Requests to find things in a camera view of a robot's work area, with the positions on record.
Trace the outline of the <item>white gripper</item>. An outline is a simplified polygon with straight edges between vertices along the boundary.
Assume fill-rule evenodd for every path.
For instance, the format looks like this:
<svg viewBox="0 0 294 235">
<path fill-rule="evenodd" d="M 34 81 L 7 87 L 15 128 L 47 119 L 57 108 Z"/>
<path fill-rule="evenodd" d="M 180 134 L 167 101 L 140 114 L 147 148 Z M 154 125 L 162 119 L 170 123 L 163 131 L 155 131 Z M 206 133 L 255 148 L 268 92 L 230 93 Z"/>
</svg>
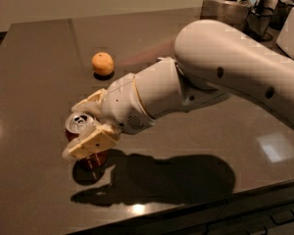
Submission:
<svg viewBox="0 0 294 235">
<path fill-rule="evenodd" d="M 62 157 L 69 161 L 80 161 L 94 154 L 115 147 L 121 133 L 136 134 L 155 124 L 155 120 L 144 110 L 139 101 L 134 83 L 135 75 L 129 73 L 114 81 L 107 90 L 100 89 L 79 101 L 72 107 L 72 112 L 100 113 L 112 124 L 90 124 L 69 142 Z"/>
</svg>

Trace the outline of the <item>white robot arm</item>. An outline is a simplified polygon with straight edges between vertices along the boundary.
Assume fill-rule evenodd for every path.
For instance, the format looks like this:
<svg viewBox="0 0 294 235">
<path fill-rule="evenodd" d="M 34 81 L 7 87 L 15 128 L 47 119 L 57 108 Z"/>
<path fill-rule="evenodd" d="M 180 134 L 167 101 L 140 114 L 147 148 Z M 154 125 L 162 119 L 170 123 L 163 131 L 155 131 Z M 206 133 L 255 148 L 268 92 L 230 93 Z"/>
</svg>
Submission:
<svg viewBox="0 0 294 235">
<path fill-rule="evenodd" d="M 62 155 L 80 161 L 115 147 L 174 112 L 219 102 L 227 93 L 260 106 L 294 129 L 294 60 L 272 52 L 236 28 L 212 20 L 187 25 L 174 55 L 129 73 L 72 108 L 84 114 L 80 131 Z"/>
</svg>

